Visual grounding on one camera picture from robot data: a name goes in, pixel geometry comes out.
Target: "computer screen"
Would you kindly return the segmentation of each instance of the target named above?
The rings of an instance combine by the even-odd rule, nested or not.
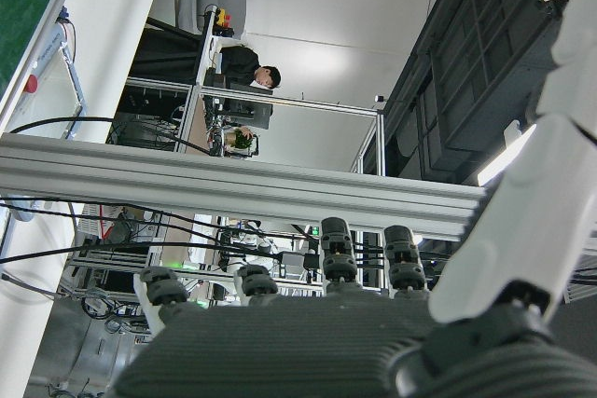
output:
[[[230,83],[230,89],[265,95],[272,94],[269,89],[254,88],[236,83]],[[224,101],[224,110],[227,115],[233,118],[235,123],[263,130],[270,127],[270,116],[273,111],[271,104],[227,98]]]

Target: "potted plant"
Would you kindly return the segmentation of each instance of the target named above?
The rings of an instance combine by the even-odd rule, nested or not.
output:
[[[227,132],[224,138],[227,145],[236,149],[250,148],[253,143],[253,134],[243,132],[241,129]]]

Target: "black hair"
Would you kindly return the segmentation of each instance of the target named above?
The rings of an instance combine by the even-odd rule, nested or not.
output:
[[[280,71],[276,67],[273,67],[271,65],[264,65],[263,68],[270,70],[270,77],[271,77],[270,89],[277,88],[278,85],[280,84],[280,81],[282,80],[282,78],[280,77]]]

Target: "light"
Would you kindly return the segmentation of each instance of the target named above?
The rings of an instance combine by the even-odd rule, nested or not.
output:
[[[533,132],[535,131],[536,125],[526,130],[524,134],[516,139],[512,144],[506,148],[502,154],[496,157],[490,162],[481,172],[477,175],[477,182],[479,186],[486,185],[495,176],[502,172],[512,160],[521,152],[524,145],[527,143]]]

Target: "green plant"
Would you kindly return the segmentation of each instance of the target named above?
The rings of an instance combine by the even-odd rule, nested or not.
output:
[[[236,140],[234,141],[233,147],[238,149],[246,149],[251,147],[253,136],[247,138],[243,135],[241,130],[236,130],[234,134],[236,135]]]

